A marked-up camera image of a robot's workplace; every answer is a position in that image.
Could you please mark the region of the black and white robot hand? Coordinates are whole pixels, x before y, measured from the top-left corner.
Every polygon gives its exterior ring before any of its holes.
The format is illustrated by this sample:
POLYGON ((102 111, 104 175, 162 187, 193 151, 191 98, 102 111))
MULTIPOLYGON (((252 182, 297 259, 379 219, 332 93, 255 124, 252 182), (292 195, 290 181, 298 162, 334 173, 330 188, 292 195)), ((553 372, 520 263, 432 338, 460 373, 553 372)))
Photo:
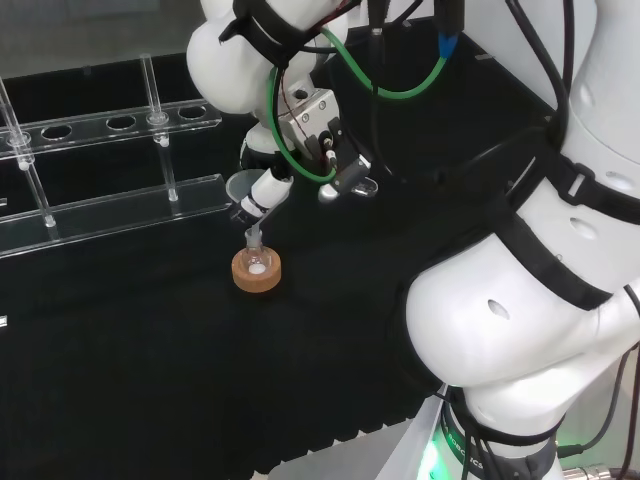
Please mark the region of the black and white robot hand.
POLYGON ((292 168, 271 131, 261 123, 245 135, 240 148, 240 169, 226 181, 233 206, 230 218, 253 226, 285 201, 293 186, 292 168))

